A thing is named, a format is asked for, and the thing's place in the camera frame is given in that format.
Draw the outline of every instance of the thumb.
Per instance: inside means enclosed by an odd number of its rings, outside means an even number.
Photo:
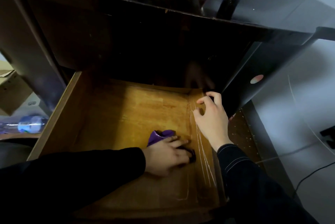
[[[200,117],[202,117],[202,115],[200,114],[200,109],[199,108],[196,108],[193,111],[193,115],[194,115],[195,121],[198,121],[200,119]]]

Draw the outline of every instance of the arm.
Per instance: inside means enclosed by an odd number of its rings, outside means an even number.
[[[221,95],[207,92],[198,100],[205,103],[203,116],[194,116],[199,129],[217,152],[225,194],[237,223],[317,223],[283,188],[268,177],[228,138],[228,117]]]
[[[188,163],[187,140],[164,139],[152,146],[122,150],[54,153],[0,170],[2,217],[60,216],[108,195],[145,171],[168,175]]]

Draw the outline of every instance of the black sleeve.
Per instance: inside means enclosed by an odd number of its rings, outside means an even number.
[[[217,151],[225,194],[239,223],[317,223],[233,144]]]
[[[145,171],[140,148],[54,153],[0,170],[2,218],[61,216]]]

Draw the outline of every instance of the open wooden drawer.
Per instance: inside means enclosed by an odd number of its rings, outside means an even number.
[[[222,181],[216,179],[212,148],[192,114],[202,96],[200,89],[94,81],[89,73],[76,72],[28,160],[61,151],[145,148],[153,130],[172,129],[191,139],[195,163],[165,178],[144,174],[74,215],[139,218],[213,209],[219,206]]]

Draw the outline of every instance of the purple object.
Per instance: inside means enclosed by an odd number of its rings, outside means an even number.
[[[174,131],[173,130],[165,130],[165,131],[162,131],[162,132],[153,131],[150,134],[147,147],[161,141],[162,139],[172,137],[172,136],[174,136]]]

